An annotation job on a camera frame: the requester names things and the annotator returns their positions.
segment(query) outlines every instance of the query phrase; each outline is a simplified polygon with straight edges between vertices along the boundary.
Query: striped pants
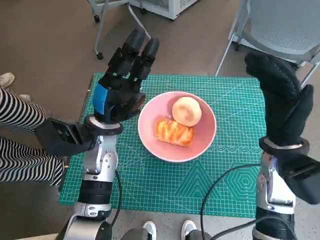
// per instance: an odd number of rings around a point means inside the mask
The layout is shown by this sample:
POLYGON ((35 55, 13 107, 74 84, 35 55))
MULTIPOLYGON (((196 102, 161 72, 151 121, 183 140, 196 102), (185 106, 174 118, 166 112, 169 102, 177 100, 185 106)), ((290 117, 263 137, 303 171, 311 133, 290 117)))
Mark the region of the striped pants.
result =
MULTIPOLYGON (((53 115, 41 106, 0 88, 0 127, 33 134, 49 117, 53 115)), ((43 181, 57 187, 63 171, 58 156, 0 136, 0 182, 43 181)))

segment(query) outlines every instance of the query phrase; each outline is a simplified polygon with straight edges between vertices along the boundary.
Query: gray floor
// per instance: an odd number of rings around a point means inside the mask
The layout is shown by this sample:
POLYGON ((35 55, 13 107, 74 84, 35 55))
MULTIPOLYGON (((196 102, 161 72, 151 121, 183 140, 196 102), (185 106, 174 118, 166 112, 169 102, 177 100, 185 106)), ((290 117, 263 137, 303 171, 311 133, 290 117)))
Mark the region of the gray floor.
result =
MULTIPOLYGON (((160 39, 153 73, 210 75, 215 72, 227 44, 227 37, 239 0, 201 0, 175 21, 148 13, 140 17, 149 32, 160 39)), ((123 43, 135 24, 125 7, 110 10, 101 39, 104 60, 97 60, 93 43, 98 26, 85 0, 2 0, 0 1, 0 73, 13 72, 13 89, 29 94, 64 119, 77 120, 92 73, 103 72, 116 47, 123 43)), ((246 76, 247 50, 231 50, 221 70, 224 76, 246 76)), ((308 66, 299 70, 303 76, 308 66)), ((320 74, 315 86, 314 109, 304 136, 311 143, 311 155, 320 153, 320 74)), ((36 147, 34 137, 10 135, 12 139, 36 147)), ((56 189, 41 183, 0 184, 0 236, 3 240, 58 232, 71 209, 58 205, 56 189)), ((129 228, 153 220, 158 240, 180 239, 185 219, 199 217, 172 213, 122 211, 115 225, 114 239, 129 228)), ((205 217, 205 229, 215 234, 248 219, 205 217)), ((299 239, 316 240, 320 208, 298 202, 296 233, 299 239)), ((251 238, 251 229, 222 239, 251 238)))

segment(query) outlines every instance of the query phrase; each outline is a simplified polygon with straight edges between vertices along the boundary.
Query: pastry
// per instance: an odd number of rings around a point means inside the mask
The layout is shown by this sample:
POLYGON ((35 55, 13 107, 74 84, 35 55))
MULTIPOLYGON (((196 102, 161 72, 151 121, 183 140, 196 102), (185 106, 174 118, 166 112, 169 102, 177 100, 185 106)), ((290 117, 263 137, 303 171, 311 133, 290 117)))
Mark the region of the pastry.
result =
POLYGON ((160 141, 187 147, 193 142, 195 130, 164 117, 156 123, 154 135, 160 141))
POLYGON ((192 97, 181 97, 173 104, 172 116, 179 124, 192 127, 200 121, 201 115, 200 105, 192 97))

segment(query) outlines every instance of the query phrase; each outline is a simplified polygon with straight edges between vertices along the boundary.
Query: gray chair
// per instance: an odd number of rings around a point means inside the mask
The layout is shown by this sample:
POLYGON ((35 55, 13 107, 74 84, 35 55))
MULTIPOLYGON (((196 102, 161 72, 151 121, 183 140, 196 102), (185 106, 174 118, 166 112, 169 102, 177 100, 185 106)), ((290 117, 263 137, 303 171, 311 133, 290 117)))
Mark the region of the gray chair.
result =
POLYGON ((98 46, 99 46, 100 34, 104 27, 104 19, 106 17, 107 9, 126 4, 130 14, 132 15, 133 19, 136 21, 138 26, 145 31, 145 34, 148 37, 148 39, 151 38, 147 30, 145 29, 145 27, 142 25, 138 17, 135 15, 134 11, 132 11, 132 8, 130 6, 130 0, 87 0, 87 1, 90 3, 92 7, 92 14, 94 16, 94 20, 97 23, 100 22, 99 30, 96 35, 95 44, 94 44, 94 52, 99 60, 103 59, 102 53, 98 51, 98 46))
POLYGON ((320 0, 241 0, 215 76, 233 41, 298 66, 313 64, 301 82, 304 86, 320 62, 320 0))

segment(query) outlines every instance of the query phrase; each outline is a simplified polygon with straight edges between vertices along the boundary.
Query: white sneaker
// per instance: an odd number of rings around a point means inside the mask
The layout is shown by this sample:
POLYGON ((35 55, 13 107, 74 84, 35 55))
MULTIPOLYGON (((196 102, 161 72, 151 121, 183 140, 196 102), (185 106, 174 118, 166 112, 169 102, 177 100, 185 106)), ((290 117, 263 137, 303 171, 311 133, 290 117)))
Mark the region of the white sneaker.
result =
POLYGON ((31 97, 28 94, 20 94, 19 98, 21 98, 22 100, 24 100, 25 102, 31 102, 31 97))
POLYGON ((196 224, 191 220, 186 220, 181 228, 181 240, 186 240, 186 236, 193 230, 197 230, 196 224))
POLYGON ((0 75, 0 88, 7 88, 9 87, 15 80, 15 75, 11 72, 7 72, 5 74, 0 75))
POLYGON ((157 229, 153 221, 147 221, 145 224, 143 224, 143 228, 146 229, 148 233, 152 235, 152 240, 157 239, 157 229))

